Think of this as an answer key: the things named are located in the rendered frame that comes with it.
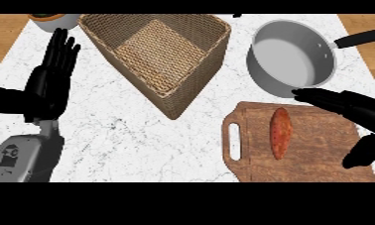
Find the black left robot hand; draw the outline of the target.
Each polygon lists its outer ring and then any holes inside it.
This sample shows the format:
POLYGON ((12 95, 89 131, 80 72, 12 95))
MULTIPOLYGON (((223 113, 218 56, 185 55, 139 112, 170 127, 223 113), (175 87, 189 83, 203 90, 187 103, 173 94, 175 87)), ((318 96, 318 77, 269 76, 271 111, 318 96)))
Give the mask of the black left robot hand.
POLYGON ((80 50, 82 45, 74 37, 68 37, 68 30, 58 28, 43 63, 32 72, 26 89, 0 87, 0 113, 23 114, 27 123, 60 119, 68 106, 80 50))

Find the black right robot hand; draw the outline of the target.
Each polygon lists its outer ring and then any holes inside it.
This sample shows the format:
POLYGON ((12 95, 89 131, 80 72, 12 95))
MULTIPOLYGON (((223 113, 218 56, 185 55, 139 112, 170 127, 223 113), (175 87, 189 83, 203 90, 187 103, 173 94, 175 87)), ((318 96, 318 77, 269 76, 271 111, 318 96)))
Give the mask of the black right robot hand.
POLYGON ((346 169, 368 167, 375 162, 375 98, 347 90, 334 92, 322 88, 300 88, 291 93, 296 101, 337 113, 371 131, 343 159, 346 169))

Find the orange sweet potato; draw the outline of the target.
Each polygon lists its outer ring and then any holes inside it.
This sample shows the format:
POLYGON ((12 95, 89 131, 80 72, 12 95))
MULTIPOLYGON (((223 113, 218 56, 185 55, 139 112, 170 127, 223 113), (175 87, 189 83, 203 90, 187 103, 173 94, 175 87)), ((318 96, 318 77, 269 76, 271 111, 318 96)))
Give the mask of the orange sweet potato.
POLYGON ((284 158, 290 139, 291 139, 293 125, 287 110, 281 107, 274 114, 271 122, 271 143, 275 158, 284 158))

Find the brown wooden cutting board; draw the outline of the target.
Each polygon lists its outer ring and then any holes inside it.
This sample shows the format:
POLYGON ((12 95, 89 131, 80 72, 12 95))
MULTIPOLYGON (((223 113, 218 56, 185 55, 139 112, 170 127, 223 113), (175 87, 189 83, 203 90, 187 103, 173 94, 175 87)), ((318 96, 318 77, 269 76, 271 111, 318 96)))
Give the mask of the brown wooden cutting board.
POLYGON ((240 126, 241 157, 231 157, 231 132, 223 132, 223 160, 237 178, 249 181, 375 182, 371 167, 346 169, 343 158, 358 143, 355 124, 337 114, 302 105, 243 101, 225 118, 240 126), (293 132, 283 159, 271 143, 271 122, 278 109, 288 112, 293 132))

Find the white pot with orange rim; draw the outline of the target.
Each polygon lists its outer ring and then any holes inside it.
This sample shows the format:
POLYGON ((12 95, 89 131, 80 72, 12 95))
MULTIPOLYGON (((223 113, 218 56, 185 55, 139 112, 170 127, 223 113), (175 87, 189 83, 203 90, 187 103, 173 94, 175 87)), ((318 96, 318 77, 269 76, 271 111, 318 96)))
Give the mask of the white pot with orange rim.
POLYGON ((29 18, 43 31, 54 33, 58 28, 70 30, 79 25, 80 14, 57 14, 49 17, 29 15, 29 18))

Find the square wicker basket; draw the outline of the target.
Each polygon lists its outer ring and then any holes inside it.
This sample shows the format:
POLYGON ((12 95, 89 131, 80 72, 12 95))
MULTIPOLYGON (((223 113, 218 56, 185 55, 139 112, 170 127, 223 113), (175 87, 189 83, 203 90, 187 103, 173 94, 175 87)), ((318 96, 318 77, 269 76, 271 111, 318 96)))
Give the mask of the square wicker basket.
POLYGON ((225 60, 231 25, 212 14, 83 14, 98 50, 170 119, 178 119, 225 60))

